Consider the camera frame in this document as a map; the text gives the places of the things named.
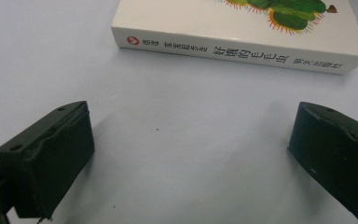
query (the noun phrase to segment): table surface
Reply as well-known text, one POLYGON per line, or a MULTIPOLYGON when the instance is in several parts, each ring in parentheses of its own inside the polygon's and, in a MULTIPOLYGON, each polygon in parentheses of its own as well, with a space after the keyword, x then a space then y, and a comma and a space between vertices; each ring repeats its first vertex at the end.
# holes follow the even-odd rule
POLYGON ((358 223, 286 149, 301 101, 358 120, 358 68, 119 49, 117 6, 0 1, 0 146, 60 105, 89 103, 96 151, 52 223, 358 223))

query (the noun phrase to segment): black object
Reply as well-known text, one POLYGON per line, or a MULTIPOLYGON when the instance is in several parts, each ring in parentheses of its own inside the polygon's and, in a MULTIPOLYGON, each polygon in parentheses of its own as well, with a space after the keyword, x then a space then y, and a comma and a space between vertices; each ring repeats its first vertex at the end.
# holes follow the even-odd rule
POLYGON ((94 152, 87 102, 61 106, 0 147, 0 224, 51 218, 94 152))
POLYGON ((358 217, 358 121, 331 108, 300 103, 289 150, 358 217))

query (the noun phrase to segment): book spine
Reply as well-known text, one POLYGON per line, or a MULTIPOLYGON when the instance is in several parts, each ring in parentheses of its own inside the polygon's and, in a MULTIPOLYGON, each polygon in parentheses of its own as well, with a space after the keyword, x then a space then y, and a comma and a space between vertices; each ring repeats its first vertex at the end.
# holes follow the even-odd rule
POLYGON ((331 74, 347 74, 358 56, 245 43, 237 39, 153 32, 112 26, 120 48, 142 49, 331 74))

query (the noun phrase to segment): red logo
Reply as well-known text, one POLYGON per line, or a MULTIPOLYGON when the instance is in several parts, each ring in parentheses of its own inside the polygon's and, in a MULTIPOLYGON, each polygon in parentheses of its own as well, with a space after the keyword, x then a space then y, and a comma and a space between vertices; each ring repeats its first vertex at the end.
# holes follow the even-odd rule
POLYGON ((127 37, 127 42, 129 42, 129 44, 132 44, 132 45, 139 45, 139 39, 136 38, 135 36, 127 37))

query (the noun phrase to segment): book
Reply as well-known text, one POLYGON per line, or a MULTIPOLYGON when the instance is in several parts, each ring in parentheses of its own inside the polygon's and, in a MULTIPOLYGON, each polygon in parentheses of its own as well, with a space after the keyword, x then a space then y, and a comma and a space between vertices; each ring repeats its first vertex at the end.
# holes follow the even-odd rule
POLYGON ((121 0, 120 48, 347 74, 358 66, 349 0, 121 0))

